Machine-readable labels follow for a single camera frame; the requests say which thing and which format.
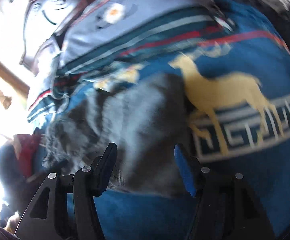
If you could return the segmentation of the grey denim pants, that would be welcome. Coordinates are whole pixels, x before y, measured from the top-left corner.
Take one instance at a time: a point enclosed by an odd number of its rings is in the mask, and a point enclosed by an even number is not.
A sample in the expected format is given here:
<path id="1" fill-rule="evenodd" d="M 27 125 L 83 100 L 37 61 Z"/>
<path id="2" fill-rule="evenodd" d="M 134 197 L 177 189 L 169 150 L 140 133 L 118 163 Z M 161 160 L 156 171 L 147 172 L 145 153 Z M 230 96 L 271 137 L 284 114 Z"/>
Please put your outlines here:
<path id="1" fill-rule="evenodd" d="M 90 89 L 46 132 L 45 168 L 66 160 L 72 174 L 117 146 L 108 187 L 114 191 L 174 197 L 185 192 L 174 146 L 189 146 L 184 84 L 175 74 L 159 73 L 114 93 Z"/>

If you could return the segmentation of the red cloth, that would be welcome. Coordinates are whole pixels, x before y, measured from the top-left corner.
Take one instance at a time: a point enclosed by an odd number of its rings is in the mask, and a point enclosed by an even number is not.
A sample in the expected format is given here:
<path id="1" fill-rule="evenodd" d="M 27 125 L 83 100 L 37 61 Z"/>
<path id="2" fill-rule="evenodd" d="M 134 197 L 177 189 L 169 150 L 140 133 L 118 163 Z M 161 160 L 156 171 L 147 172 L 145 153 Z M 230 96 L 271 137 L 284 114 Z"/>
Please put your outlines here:
<path id="1" fill-rule="evenodd" d="M 40 145 L 41 134 L 17 134 L 13 137 L 12 145 L 20 172 L 25 178 L 33 175 L 32 160 Z"/>

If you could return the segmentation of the blue deer pattern blanket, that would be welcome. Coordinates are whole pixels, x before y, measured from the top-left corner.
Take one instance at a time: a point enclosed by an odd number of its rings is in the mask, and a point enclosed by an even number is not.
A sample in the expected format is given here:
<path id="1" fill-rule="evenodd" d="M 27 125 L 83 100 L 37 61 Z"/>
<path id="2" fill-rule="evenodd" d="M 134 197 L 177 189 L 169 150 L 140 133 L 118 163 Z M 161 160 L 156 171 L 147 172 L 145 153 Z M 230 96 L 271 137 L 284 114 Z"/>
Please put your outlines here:
<path id="1" fill-rule="evenodd" d="M 242 176 L 275 239 L 290 239 L 290 53 L 257 9 L 233 0 L 216 3 L 235 22 L 232 33 L 157 55 L 115 79 L 88 83 L 65 110 L 29 123 L 47 129 L 90 89 L 114 93 L 159 73 L 178 75 L 190 134 L 184 148 L 220 174 Z M 197 205 L 186 190 L 163 197 L 109 187 L 96 202 L 107 239 L 184 239 Z"/>

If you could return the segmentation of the grey blue striped pillow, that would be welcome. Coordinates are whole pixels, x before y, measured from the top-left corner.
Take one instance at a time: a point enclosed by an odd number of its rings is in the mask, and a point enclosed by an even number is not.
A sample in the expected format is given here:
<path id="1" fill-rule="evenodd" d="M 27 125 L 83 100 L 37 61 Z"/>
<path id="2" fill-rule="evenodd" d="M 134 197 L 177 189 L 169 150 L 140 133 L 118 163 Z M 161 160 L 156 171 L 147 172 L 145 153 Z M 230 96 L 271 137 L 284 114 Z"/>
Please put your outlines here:
<path id="1" fill-rule="evenodd" d="M 88 83 L 235 29 L 216 0 L 29 0 L 21 63 L 38 74 L 27 119 L 62 112 Z"/>

